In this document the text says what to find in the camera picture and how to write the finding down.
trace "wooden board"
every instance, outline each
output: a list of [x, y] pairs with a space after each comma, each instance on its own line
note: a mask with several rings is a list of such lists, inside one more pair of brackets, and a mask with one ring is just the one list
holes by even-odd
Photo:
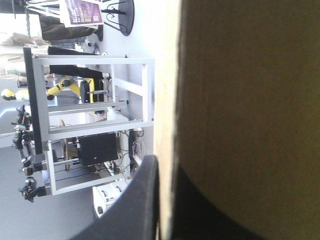
[[319, 239], [320, 3], [184, 0], [177, 66], [172, 2], [155, 85], [163, 239], [177, 163], [260, 236]]

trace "white metal bar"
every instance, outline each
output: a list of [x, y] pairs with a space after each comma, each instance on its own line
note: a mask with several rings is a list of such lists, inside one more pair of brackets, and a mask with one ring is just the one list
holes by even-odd
[[153, 125], [154, 125], [153, 121], [143, 122], [142, 120], [136, 120], [136, 121], [131, 121], [131, 123], [129, 121], [129, 122], [114, 123], [114, 124], [110, 124], [110, 125], [99, 125], [99, 126], [92, 126], [92, 127], [83, 127], [83, 128], [80, 128], [80, 129], [55, 131], [54, 133], [51, 132], [49, 134], [49, 139], [51, 141], [53, 141], [53, 140], [73, 138], [73, 137], [78, 137], [78, 136], [123, 131], [123, 130], [126, 130], [126, 129], [136, 129], [136, 128], [151, 127]]
[[114, 78], [114, 84], [122, 89], [125, 89], [129, 92], [132, 92], [134, 94], [138, 94], [139, 96], [142, 96], [144, 94], [143, 92], [143, 87], [132, 83], [132, 82], [128, 82], [128, 81], [124, 81], [118, 78]]
[[61, 132], [61, 131], [72, 131], [72, 130], [80, 130], [84, 128], [92, 128], [96, 126], [108, 126], [112, 124], [119, 124], [119, 123], [127, 123], [127, 119], [114, 119], [114, 120], [106, 120], [106, 121], [96, 121], [96, 122], [91, 122], [91, 123], [84, 123], [84, 124], [76, 124], [76, 125], [71, 125], [71, 126], [58, 126], [55, 128], [51, 128], [50, 134], [51, 133], [56, 133], [56, 132]]
[[28, 6], [50, 6], [50, 5], [59, 5], [59, 1], [47, 1], [47, 2], [37, 2], [37, 3], [26, 3]]
[[112, 182], [112, 181], [120, 179], [120, 178], [123, 178], [122, 174], [107, 176], [107, 177], [100, 178], [97, 180], [92, 180], [92, 181], [87, 181], [87, 182], [83, 182], [83, 183], [79, 183], [79, 184], [75, 184], [75, 185], [71, 185], [71, 186], [66, 186], [66, 187], [62, 187], [62, 188], [57, 189], [55, 191], [55, 194], [52, 194], [52, 195], [64, 194], [64, 193], [68, 193], [71, 191], [92, 187], [94, 185]]
[[98, 4], [101, 5], [102, 2], [101, 1], [97, 1], [97, 0], [82, 0], [84, 2], [88, 2], [88, 3], [92, 3], [92, 4]]
[[34, 12], [37, 12], [37, 13], [40, 13], [40, 14], [43, 14], [43, 15], [46, 15], [46, 16], [49, 16], [49, 17], [54, 17], [54, 18], [57, 18], [57, 19], [60, 18], [60, 15], [58, 13], [55, 13], [56, 11], [54, 11], [54, 10], [51, 10], [49, 12], [49, 11], [47, 11], [45, 9], [44, 10], [37, 9], [34, 6], [26, 6], [26, 7], [30, 11], [34, 11]]
[[116, 84], [115, 84], [115, 65], [111, 65], [111, 79], [112, 79], [112, 100], [117, 101]]
[[143, 121], [150, 122], [152, 119], [152, 86], [148, 81], [148, 65], [142, 65], [142, 112]]
[[75, 114], [82, 112], [93, 112], [105, 110], [108, 107], [127, 105], [127, 101], [116, 102], [94, 102], [94, 103], [82, 103], [82, 104], [69, 104], [59, 106], [49, 106], [49, 116]]
[[55, 176], [54, 157], [52, 155], [52, 145], [50, 141], [48, 142], [48, 151], [46, 152], [46, 162], [47, 162], [47, 167], [49, 168], [49, 174], [50, 174], [51, 194], [55, 195], [57, 191], [56, 176]]
[[43, 55], [33, 61], [41, 65], [112, 65], [112, 64], [153, 64], [153, 58], [119, 58], [92, 55]]
[[54, 162], [53, 165], [57, 166], [57, 165], [71, 164], [75, 162], [79, 162], [79, 158], [74, 158], [74, 159], [69, 159], [64, 161], [57, 161], [57, 162]]

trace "electronic device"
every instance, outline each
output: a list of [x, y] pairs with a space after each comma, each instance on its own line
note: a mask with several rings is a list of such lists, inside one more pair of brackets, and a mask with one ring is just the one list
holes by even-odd
[[117, 136], [115, 133], [103, 133], [78, 138], [79, 162], [83, 166], [114, 161], [118, 159]]

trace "aluminum frame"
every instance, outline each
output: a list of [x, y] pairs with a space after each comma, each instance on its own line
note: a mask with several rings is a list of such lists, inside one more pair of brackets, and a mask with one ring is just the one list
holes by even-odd
[[[119, 58], [94, 55], [41, 55], [32, 59], [35, 94], [37, 101], [37, 112], [39, 118], [39, 128], [42, 137], [42, 150], [45, 152], [47, 169], [49, 171], [51, 194], [63, 194], [95, 185], [111, 182], [130, 176], [130, 171], [124, 169], [124, 173], [100, 178], [93, 181], [83, 182], [67, 187], [57, 189], [55, 164], [52, 154], [51, 141], [66, 139], [71, 137], [93, 135], [99, 133], [117, 132], [128, 129], [137, 129], [151, 127], [154, 125], [152, 119], [152, 82], [149, 79], [149, 66], [154, 65], [153, 58]], [[46, 86], [44, 79], [44, 65], [110, 65], [112, 77], [112, 101], [97, 102], [88, 104], [71, 104], [62, 106], [48, 107], [46, 96]], [[114, 65], [140, 65], [142, 69], [142, 85], [134, 84], [115, 77]], [[72, 114], [79, 112], [88, 112], [94, 110], [106, 109], [110, 106], [120, 106], [127, 104], [127, 101], [117, 101], [117, 87], [132, 92], [142, 97], [142, 119], [128, 121], [125, 117], [116, 120], [107, 120], [105, 122], [86, 123], [75, 126], [64, 126], [50, 129], [49, 116]], [[128, 155], [124, 156], [121, 164], [127, 164], [130, 159]]]

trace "wire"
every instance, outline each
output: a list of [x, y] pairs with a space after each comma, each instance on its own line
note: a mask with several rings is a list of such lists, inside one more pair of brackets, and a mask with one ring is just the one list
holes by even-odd
[[87, 173], [84, 173], [84, 174], [81, 174], [81, 175], [78, 175], [78, 176], [70, 176], [70, 177], [58, 179], [58, 180], [55, 180], [55, 181], [58, 182], [58, 181], [66, 180], [66, 179], [73, 179], [73, 178], [81, 177], [81, 176], [88, 175], [88, 174], [92, 174], [92, 172], [87, 172]]
[[7, 135], [7, 136], [2, 136], [2, 137], [0, 137], [0, 139], [4, 139], [4, 138], [10, 137], [10, 136], [11, 136], [11, 134]]
[[92, 116], [90, 113], [88, 113], [88, 112], [85, 112], [86, 114], [88, 114], [91, 118], [92, 118], [92, 121], [93, 121], [93, 123], [95, 122], [95, 118], [94, 118], [94, 116]]
[[63, 169], [63, 170], [55, 171], [54, 173], [60, 173], [60, 172], [64, 172], [64, 171], [66, 171], [67, 173], [75, 173], [75, 172], [78, 172], [79, 170], [77, 170], [77, 171], [72, 171], [72, 170], [76, 170], [76, 169], [87, 169], [87, 168], [86, 167], [76, 167], [76, 168], [70, 169], [68, 171]]
[[55, 96], [55, 97], [57, 97], [57, 98], [67, 98], [67, 99], [78, 99], [78, 100], [80, 100], [80, 98], [79, 98], [79, 97], [76, 97], [76, 96], [57, 95], [57, 96]]

